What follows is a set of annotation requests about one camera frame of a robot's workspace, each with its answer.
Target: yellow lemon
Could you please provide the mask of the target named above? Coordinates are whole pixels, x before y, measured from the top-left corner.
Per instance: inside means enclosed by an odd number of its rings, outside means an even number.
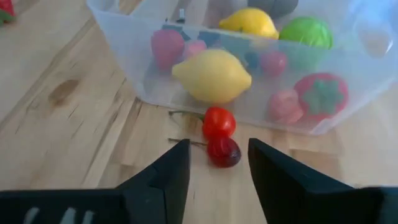
[[[207,103],[227,103],[251,86],[241,62],[221,49],[201,51],[174,65],[172,75],[194,98]]]
[[[236,11],[218,24],[221,29],[260,35],[277,40],[279,33],[264,11],[247,7]]]

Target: cherry stem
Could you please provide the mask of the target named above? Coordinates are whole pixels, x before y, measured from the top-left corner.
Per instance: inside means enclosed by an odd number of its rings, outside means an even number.
[[[202,115],[200,113],[194,113],[194,112],[188,112],[188,111],[169,111],[169,116],[173,116],[176,113],[194,115],[195,117],[199,118],[202,122],[205,121],[204,115]]]
[[[182,139],[174,139],[174,138],[168,138],[168,140],[169,140],[170,142],[180,142],[180,141],[182,141]],[[192,141],[192,140],[190,140],[190,143],[193,144],[193,145],[196,145],[196,146],[207,146],[206,143],[197,142],[197,141]]]

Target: pink toy fruit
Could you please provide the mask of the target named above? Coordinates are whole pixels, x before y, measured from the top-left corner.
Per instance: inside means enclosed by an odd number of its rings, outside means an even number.
[[[347,84],[327,72],[307,75],[294,85],[294,89],[305,116],[316,121],[332,118],[348,102]]]
[[[150,45],[158,68],[168,70],[181,57],[184,39],[176,30],[162,29],[154,32]]]
[[[207,46],[203,40],[191,40],[185,43],[184,52],[182,57],[184,60],[196,55],[202,50],[206,50]]]
[[[295,90],[282,90],[273,94],[268,101],[268,112],[277,123],[294,124],[304,114]]]
[[[265,73],[273,77],[281,75],[287,64],[287,57],[282,52],[271,52],[261,55],[261,68]]]

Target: table surface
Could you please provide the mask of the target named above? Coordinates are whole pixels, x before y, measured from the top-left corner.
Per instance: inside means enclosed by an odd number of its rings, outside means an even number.
[[[123,1],[132,11],[139,0]],[[201,140],[191,116],[137,99],[84,0],[19,0],[0,28],[0,189],[114,187],[173,145]],[[247,159],[260,140],[355,187],[397,185],[393,86],[328,134],[301,136],[239,123],[243,151],[230,169],[192,146],[185,223],[264,223]]]

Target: transparent plastic container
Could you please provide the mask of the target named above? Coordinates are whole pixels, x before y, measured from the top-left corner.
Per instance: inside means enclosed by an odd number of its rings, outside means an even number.
[[[274,20],[278,30],[298,16],[325,21],[333,33],[330,50],[209,28],[217,27],[220,19],[235,10],[247,7],[244,0],[143,0],[129,15],[120,12],[117,0],[88,0],[88,6],[138,97],[155,105],[197,113],[204,113],[211,106],[194,99],[170,72],[161,72],[156,67],[150,40],[165,24],[182,27],[191,39],[203,32],[230,38],[236,46],[233,53],[239,59],[246,52],[263,54],[276,50],[293,52],[294,57],[309,61],[317,58],[315,66],[304,69],[290,66],[288,60],[287,68],[277,78],[260,68],[251,70],[250,89],[232,102],[218,105],[245,123],[323,134],[388,89],[396,79],[396,31],[391,21],[397,8],[392,0],[299,0],[294,12]],[[180,9],[185,10],[185,23],[173,23],[179,18]],[[268,101],[272,94],[292,89],[301,78],[318,72],[337,75],[347,84],[349,98],[342,111],[323,120],[304,115],[294,124],[270,118]]]

